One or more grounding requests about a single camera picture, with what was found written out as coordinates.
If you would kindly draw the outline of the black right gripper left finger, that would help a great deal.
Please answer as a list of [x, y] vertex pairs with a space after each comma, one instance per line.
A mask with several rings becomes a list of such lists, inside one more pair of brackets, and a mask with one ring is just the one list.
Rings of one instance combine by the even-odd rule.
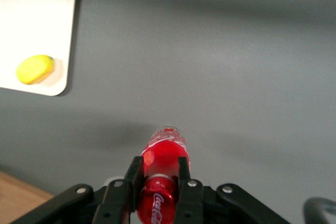
[[122, 179], [111, 181], [95, 212], [93, 223], [130, 223], [144, 181], [143, 157], [136, 156]]

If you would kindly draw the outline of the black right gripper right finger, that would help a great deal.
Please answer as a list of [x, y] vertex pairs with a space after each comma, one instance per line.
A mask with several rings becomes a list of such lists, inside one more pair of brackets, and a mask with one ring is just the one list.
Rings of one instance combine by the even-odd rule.
[[174, 223], [203, 223], [203, 185], [191, 179], [188, 160], [178, 158], [178, 201]]

